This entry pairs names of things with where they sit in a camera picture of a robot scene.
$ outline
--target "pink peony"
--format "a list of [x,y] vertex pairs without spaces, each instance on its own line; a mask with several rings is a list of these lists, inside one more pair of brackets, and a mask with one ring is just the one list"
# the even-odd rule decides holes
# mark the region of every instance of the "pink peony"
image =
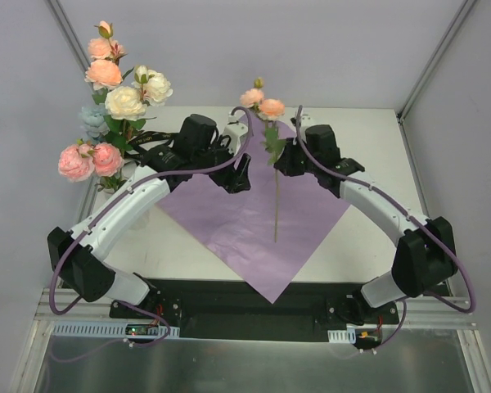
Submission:
[[95,60],[85,73],[86,82],[92,82],[92,88],[100,90],[108,88],[112,90],[122,83],[120,68],[109,60]]
[[251,108],[254,104],[264,99],[262,90],[252,88],[240,96],[240,103],[246,108]]
[[92,150],[92,146],[87,143],[83,143],[79,146],[79,153],[81,156],[91,156],[89,152]]
[[85,150],[82,146],[88,146],[88,150],[91,149],[89,145],[81,145],[80,147],[79,145],[71,145],[60,154],[58,173],[66,176],[71,182],[81,182],[95,170],[92,157],[84,158],[80,155],[80,148],[82,151]]
[[106,59],[111,56],[111,45],[108,39],[94,38],[89,41],[88,52],[92,59]]
[[92,162],[99,176],[112,176],[124,165],[120,151],[109,143],[98,143],[94,151]]
[[284,114],[286,106],[282,101],[268,99],[263,100],[259,105],[259,117],[264,120],[276,120]]

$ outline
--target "artificial flower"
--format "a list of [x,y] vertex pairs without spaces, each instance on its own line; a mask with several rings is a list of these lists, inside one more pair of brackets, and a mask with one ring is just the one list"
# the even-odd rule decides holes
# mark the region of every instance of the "artificial flower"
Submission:
[[263,120],[276,120],[284,114],[286,106],[279,100],[263,100],[259,105],[259,118]]
[[71,145],[61,154],[58,161],[58,173],[66,176],[71,182],[81,182],[91,176],[95,170],[93,158],[86,149],[91,150],[89,145]]
[[109,143],[98,143],[92,154],[92,162],[99,176],[112,176],[124,166],[120,150]]
[[107,93],[106,109],[113,119],[138,120],[146,114],[140,92],[129,86],[120,86]]
[[146,84],[149,79],[149,70],[144,65],[139,65],[134,69],[134,78],[140,84]]
[[98,33],[103,38],[111,38],[113,36],[113,27],[110,23],[103,20],[98,24]]
[[88,52],[93,60],[108,58],[111,56],[109,40],[105,38],[93,38],[89,41]]
[[111,43],[111,57],[114,59],[120,59],[122,56],[127,55],[124,45],[118,43],[117,40],[112,39]]
[[120,68],[109,60],[95,60],[85,74],[85,81],[92,82],[92,88],[95,90],[101,88],[112,90],[122,83]]
[[240,96],[240,103],[246,108],[251,108],[254,104],[258,104],[264,99],[262,90],[252,88]]
[[79,113],[79,118],[83,121],[82,128],[86,134],[95,140],[109,132],[104,116],[107,115],[106,106],[85,106]]
[[[151,106],[162,106],[165,100],[173,94],[171,83],[165,78],[164,74],[154,70],[148,70],[149,80],[143,84],[144,100]],[[138,82],[133,82],[135,88],[140,88]]]

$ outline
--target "orange rose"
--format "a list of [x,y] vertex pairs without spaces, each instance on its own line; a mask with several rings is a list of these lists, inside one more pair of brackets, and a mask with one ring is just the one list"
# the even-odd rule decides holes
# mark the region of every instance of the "orange rose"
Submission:
[[286,106],[282,101],[268,99],[260,103],[259,109],[259,117],[261,119],[273,121],[284,114]]
[[254,104],[262,101],[263,99],[264,93],[262,90],[252,88],[240,96],[240,103],[246,108],[251,108]]
[[92,59],[106,59],[111,55],[111,45],[105,38],[94,38],[89,41],[88,52]]
[[101,88],[112,90],[122,83],[122,73],[112,61],[96,60],[86,71],[85,81],[92,82],[92,88],[95,90]]

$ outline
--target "metal surface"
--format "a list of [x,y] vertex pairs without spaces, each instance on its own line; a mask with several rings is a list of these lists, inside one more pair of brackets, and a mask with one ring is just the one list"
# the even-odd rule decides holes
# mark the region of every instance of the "metal surface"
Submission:
[[462,5],[458,9],[457,14],[451,21],[451,24],[449,25],[444,36],[440,40],[439,45],[436,47],[435,51],[431,55],[431,58],[428,60],[426,67],[424,67],[424,70],[421,72],[420,78],[415,83],[412,91],[409,93],[408,99],[403,105],[403,109],[399,112],[399,122],[402,122],[411,111],[412,106],[417,101],[417,98],[420,95],[421,91],[426,86],[432,74],[435,72],[437,65],[444,57],[444,54],[451,46],[451,43],[457,36],[460,28],[466,22],[467,17],[470,15],[470,12],[473,10],[478,1],[479,0],[464,0]]
[[85,188],[82,199],[79,204],[79,209],[75,217],[75,222],[79,223],[86,219],[91,213],[95,204],[95,198],[97,197],[97,181],[96,176],[91,177],[88,180],[88,186]]
[[65,14],[64,8],[60,4],[59,0],[46,0],[46,3],[51,10],[51,13],[55,17],[58,27],[60,27],[65,41],[67,41],[69,44],[70,50],[73,52],[76,62],[79,64],[82,71],[85,72],[89,68],[89,57],[80,45],[73,26]]
[[53,322],[34,321],[29,331],[28,340],[16,370],[11,393],[32,393],[43,366],[47,344],[51,338]]
[[406,154],[408,155],[409,167],[411,168],[412,178],[415,181],[415,187],[417,188],[418,198],[420,199],[420,205],[422,206],[422,213],[430,217],[429,210],[427,208],[426,194],[424,193],[424,188],[422,186],[420,174],[418,172],[417,161],[415,160],[415,155],[412,152],[411,145],[408,141],[408,134],[403,126],[403,121],[397,119],[400,127],[400,134],[402,135],[403,146],[406,149]]
[[[59,358],[106,339],[52,338]],[[72,364],[51,362],[47,393],[146,392],[471,392],[455,332],[408,331],[376,355],[350,345],[257,341],[162,341],[146,350],[122,343]],[[43,376],[37,392],[43,392]]]
[[[467,300],[461,297],[447,297],[447,299],[466,306]],[[402,314],[402,303],[397,303]],[[404,324],[410,329],[437,329],[437,330],[477,330],[476,318],[473,314],[462,314],[447,307],[433,297],[421,296],[408,299],[408,314]]]
[[479,332],[460,330],[457,334],[475,393],[490,393],[491,368],[484,356]]

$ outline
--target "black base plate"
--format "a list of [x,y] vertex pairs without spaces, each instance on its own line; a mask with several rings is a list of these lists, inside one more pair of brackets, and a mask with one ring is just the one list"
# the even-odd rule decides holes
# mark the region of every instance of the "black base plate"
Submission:
[[[259,340],[328,341],[328,330],[345,330],[334,308],[362,283],[292,282],[274,304],[245,282],[149,279],[156,287],[164,318],[180,327],[181,337]],[[379,311],[384,324],[397,324],[395,304]],[[149,319],[121,305],[111,318]],[[377,324],[378,315],[365,323]]]

